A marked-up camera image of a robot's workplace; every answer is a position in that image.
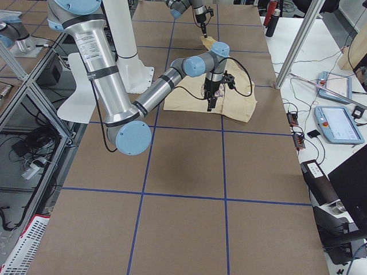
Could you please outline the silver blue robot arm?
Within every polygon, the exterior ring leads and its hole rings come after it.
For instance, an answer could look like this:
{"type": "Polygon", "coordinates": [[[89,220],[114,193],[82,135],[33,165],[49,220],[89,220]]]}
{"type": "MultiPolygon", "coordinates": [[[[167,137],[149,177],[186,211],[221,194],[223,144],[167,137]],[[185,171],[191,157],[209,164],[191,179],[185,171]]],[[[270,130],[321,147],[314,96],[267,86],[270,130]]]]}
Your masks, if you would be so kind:
{"type": "Polygon", "coordinates": [[[207,8],[203,1],[199,0],[167,0],[166,6],[170,9],[174,19],[178,19],[187,9],[192,8],[193,16],[196,19],[196,25],[200,27],[205,38],[208,37],[206,31],[206,15],[210,13],[213,16],[213,9],[207,8]]]}
{"type": "Polygon", "coordinates": [[[143,118],[187,76],[205,76],[205,100],[213,105],[230,48],[215,42],[208,52],[174,60],[153,80],[153,69],[138,57],[127,1],[48,1],[48,24],[73,37],[96,102],[105,143],[126,155],[138,155],[151,143],[143,118]]]}

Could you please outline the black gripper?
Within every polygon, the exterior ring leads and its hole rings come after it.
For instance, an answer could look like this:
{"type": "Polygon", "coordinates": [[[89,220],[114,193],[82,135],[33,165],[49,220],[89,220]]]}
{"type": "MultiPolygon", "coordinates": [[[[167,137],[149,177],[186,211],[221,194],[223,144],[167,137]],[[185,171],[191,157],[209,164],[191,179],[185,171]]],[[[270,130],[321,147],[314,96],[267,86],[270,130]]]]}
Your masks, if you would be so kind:
{"type": "Polygon", "coordinates": [[[196,22],[200,24],[201,31],[203,33],[203,36],[205,38],[208,37],[207,31],[206,31],[206,15],[205,15],[206,9],[205,6],[195,7],[194,8],[194,15],[196,18],[196,22]]]}
{"type": "Polygon", "coordinates": [[[217,97],[224,96],[224,92],[220,86],[220,81],[205,80],[204,82],[204,99],[208,99],[208,112],[211,112],[216,107],[217,97]]]}

